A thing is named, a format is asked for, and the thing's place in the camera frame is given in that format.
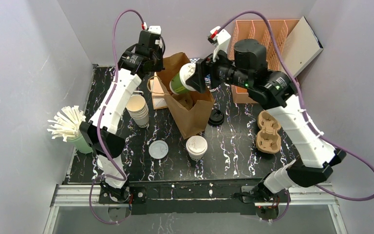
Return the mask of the green paper coffee cup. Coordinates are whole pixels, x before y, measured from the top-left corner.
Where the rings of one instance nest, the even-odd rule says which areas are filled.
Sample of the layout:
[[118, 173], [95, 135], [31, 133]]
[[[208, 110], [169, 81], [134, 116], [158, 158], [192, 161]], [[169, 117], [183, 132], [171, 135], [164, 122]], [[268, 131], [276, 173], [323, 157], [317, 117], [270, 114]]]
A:
[[195, 70], [195, 63], [184, 64], [169, 83], [171, 92], [176, 95], [181, 95], [190, 91], [196, 91], [193, 87], [187, 84], [187, 80], [194, 75]]

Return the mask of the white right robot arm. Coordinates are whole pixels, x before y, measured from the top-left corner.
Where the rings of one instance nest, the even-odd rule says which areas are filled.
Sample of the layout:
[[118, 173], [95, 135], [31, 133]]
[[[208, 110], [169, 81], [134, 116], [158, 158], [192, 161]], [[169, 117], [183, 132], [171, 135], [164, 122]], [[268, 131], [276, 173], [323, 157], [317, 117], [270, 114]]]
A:
[[208, 40], [215, 49], [196, 62], [195, 72], [187, 78], [186, 86], [203, 93], [205, 77], [209, 76], [212, 88], [222, 83], [245, 88], [249, 97], [273, 116], [291, 138], [299, 156], [265, 176], [256, 186], [256, 192], [273, 195], [296, 185], [310, 187], [326, 181], [332, 167], [345, 158], [346, 151], [323, 139], [302, 104], [294, 78], [288, 71], [268, 68], [263, 45], [255, 39], [238, 41], [234, 45], [234, 60], [229, 60], [226, 47], [230, 38], [225, 29], [212, 29]]

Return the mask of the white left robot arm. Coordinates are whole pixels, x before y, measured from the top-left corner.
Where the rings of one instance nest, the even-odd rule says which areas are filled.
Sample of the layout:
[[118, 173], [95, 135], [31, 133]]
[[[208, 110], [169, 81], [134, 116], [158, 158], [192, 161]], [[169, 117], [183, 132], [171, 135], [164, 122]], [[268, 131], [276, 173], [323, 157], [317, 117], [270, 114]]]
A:
[[145, 75], [164, 69], [164, 51], [160, 26], [142, 30], [138, 42], [118, 59], [113, 81], [99, 108], [80, 124], [81, 134], [101, 162], [106, 183], [115, 189], [122, 189], [127, 181], [121, 159], [126, 143], [116, 134], [119, 121]]

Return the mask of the brown paper bag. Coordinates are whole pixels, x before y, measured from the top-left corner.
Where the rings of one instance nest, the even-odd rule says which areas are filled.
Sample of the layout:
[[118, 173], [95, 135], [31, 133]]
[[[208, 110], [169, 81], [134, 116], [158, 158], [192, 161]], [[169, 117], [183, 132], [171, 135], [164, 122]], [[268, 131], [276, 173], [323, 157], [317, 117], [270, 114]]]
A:
[[170, 90], [170, 81], [190, 59], [183, 52], [164, 58], [164, 70], [150, 78], [148, 87], [154, 98], [163, 98], [183, 137], [187, 139], [203, 132], [214, 106], [214, 98], [206, 89], [203, 94], [189, 91], [175, 94]]

